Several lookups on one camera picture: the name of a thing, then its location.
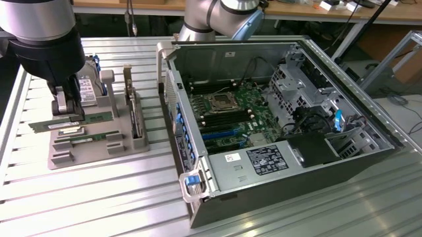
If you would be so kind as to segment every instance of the cpu socket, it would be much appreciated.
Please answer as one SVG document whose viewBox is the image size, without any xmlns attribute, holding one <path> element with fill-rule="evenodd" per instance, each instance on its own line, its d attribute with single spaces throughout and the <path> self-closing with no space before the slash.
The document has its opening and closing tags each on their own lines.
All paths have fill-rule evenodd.
<svg viewBox="0 0 422 237">
<path fill-rule="evenodd" d="M 230 92 L 212 94 L 208 96 L 208 100 L 213 112 L 222 112 L 239 108 L 236 99 Z"/>
</svg>

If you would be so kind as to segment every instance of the wooden table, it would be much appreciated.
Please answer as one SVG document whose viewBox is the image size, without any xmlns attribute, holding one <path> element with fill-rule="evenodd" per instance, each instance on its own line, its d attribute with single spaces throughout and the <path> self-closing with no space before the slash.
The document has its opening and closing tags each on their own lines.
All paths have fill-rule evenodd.
<svg viewBox="0 0 422 237">
<path fill-rule="evenodd" d="M 97 14 L 124 14 L 125 4 L 119 0 L 73 0 L 76 13 Z M 351 23 L 355 23 L 342 44 L 339 45 L 332 58 L 336 58 L 350 45 L 364 23 L 375 13 L 376 8 L 362 8 L 352 16 Z M 167 0 L 164 5 L 133 4 L 135 15 L 163 15 L 183 16 L 184 0 Z M 347 10 L 326 11 L 311 5 L 287 4 L 276 1 L 270 2 L 266 9 L 266 19 L 296 20 L 296 21 L 322 21 L 346 22 L 351 12 Z M 391 25 L 422 25 L 422 2 L 418 4 L 398 3 L 396 6 L 388 5 L 379 15 L 376 24 Z"/>
</svg>

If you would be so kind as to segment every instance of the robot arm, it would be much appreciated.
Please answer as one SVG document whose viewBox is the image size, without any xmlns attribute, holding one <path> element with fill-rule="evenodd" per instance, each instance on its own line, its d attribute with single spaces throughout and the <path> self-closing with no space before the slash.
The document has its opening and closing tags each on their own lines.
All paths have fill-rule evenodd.
<svg viewBox="0 0 422 237">
<path fill-rule="evenodd" d="M 179 41 L 215 40 L 215 31 L 234 40 L 247 40 L 263 12 L 259 0 L 187 0 Z"/>
<path fill-rule="evenodd" d="M 45 79 L 53 116 L 83 120 L 75 73 L 85 63 L 69 0 L 0 0 L 0 27 L 25 71 Z"/>
</svg>

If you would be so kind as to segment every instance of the aluminum extrusion table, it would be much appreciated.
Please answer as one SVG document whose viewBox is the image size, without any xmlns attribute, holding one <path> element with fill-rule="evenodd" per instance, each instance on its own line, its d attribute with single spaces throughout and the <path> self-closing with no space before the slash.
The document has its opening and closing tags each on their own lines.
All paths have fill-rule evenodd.
<svg viewBox="0 0 422 237">
<path fill-rule="evenodd" d="M 164 40 L 83 39 L 85 53 L 115 70 L 115 91 L 123 91 L 121 66 L 133 66 L 151 142 L 136 155 L 48 170 L 49 135 L 33 134 L 28 123 L 49 118 L 52 96 L 45 82 L 20 69 L 0 127 L 0 236 L 422 236 L 415 152 L 347 183 L 189 229 L 156 88 L 155 46 Z"/>
</svg>

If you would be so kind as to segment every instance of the green ram stick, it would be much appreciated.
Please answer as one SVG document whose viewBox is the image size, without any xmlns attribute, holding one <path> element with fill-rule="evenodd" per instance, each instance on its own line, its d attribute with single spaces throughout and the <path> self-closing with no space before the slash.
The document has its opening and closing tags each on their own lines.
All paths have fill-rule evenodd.
<svg viewBox="0 0 422 237">
<path fill-rule="evenodd" d="M 57 139 L 53 142 L 59 143 L 59 142 L 69 141 L 72 144 L 95 142 L 95 141 L 105 140 L 105 136 L 108 134 L 115 134 L 115 133 L 119 133 L 119 131 L 103 132 L 103 133 L 84 135 L 84 136 L 79 136 L 79 137 L 67 137 L 63 139 Z"/>
<path fill-rule="evenodd" d="M 29 127 L 32 128 L 35 133 L 39 133 L 107 121 L 112 121 L 111 111 L 88 114 L 85 115 L 85 120 L 83 121 L 72 122 L 69 118 L 59 118 L 43 122 L 31 123 Z"/>
</svg>

